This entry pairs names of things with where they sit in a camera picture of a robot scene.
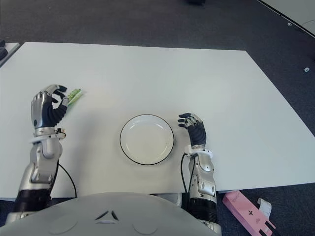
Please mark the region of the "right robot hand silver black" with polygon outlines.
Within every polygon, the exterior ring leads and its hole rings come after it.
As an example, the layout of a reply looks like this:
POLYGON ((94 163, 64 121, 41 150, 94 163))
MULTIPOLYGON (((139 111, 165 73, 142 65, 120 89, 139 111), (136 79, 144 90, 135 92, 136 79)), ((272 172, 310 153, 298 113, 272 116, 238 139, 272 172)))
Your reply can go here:
POLYGON ((190 139, 190 145, 206 146, 206 130, 203 121, 193 113, 184 113, 179 115, 178 126, 187 130, 190 139))

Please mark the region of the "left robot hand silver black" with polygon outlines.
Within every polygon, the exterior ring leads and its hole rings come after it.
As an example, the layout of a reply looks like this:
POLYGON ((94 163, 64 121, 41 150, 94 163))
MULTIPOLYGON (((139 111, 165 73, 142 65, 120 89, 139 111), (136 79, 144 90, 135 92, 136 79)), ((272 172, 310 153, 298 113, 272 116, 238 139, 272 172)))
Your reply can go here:
POLYGON ((65 116, 67 87, 52 84, 42 89, 31 101, 31 121, 34 129, 55 127, 65 116))

